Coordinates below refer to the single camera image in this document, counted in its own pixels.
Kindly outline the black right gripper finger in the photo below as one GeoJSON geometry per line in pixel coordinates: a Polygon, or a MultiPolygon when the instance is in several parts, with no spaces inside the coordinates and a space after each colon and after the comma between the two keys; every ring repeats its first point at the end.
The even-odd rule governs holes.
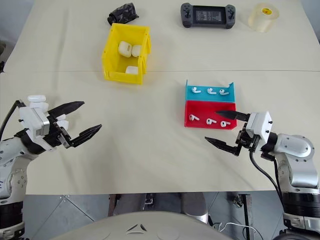
{"type": "Polygon", "coordinates": [[[250,113],[242,113],[242,112],[233,111],[233,110],[220,110],[220,111],[216,111],[215,113],[230,120],[240,120],[240,121],[248,121],[251,115],[250,113]]]}
{"type": "Polygon", "coordinates": [[[218,148],[222,151],[231,153],[234,156],[239,156],[239,154],[240,154],[242,146],[239,144],[237,146],[230,146],[230,145],[227,145],[226,142],[218,140],[216,138],[211,138],[211,137],[207,137],[207,136],[205,136],[204,138],[209,143],[211,143],[213,146],[215,146],[216,148],[218,148]]]}

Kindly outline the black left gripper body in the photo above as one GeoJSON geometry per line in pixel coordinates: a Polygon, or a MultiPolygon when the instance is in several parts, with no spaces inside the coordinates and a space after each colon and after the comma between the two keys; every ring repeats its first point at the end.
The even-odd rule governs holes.
{"type": "Polygon", "coordinates": [[[62,115],[55,118],[48,115],[47,118],[49,120],[49,132],[46,135],[46,142],[53,148],[60,145],[66,149],[71,147],[71,137],[67,132],[69,122],[66,120],[66,116],[62,115]]]}

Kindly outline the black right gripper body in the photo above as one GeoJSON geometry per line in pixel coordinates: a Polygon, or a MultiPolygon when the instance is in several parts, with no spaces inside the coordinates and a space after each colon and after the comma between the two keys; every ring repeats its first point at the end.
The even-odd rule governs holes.
{"type": "Polygon", "coordinates": [[[237,144],[236,151],[240,152],[242,148],[246,148],[250,152],[255,152],[258,147],[258,143],[260,139],[261,137],[257,134],[250,136],[247,133],[247,123],[245,123],[242,130],[239,131],[236,139],[236,144],[237,144]]]}

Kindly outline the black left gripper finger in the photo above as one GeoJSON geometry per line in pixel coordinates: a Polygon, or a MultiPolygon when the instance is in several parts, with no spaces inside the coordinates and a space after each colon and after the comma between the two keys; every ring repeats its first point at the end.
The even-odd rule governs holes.
{"type": "Polygon", "coordinates": [[[58,118],[59,116],[68,115],[76,111],[78,108],[80,108],[84,104],[85,104],[84,101],[73,101],[73,102],[64,103],[60,106],[57,106],[49,110],[48,114],[54,118],[58,118]]]}
{"type": "Polygon", "coordinates": [[[88,140],[90,140],[100,129],[102,128],[102,125],[96,125],[93,127],[90,127],[84,131],[82,131],[78,137],[74,138],[74,139],[65,139],[66,143],[64,144],[64,147],[66,149],[73,147],[76,148],[78,146],[80,146],[81,144],[87,142],[88,140]]]}

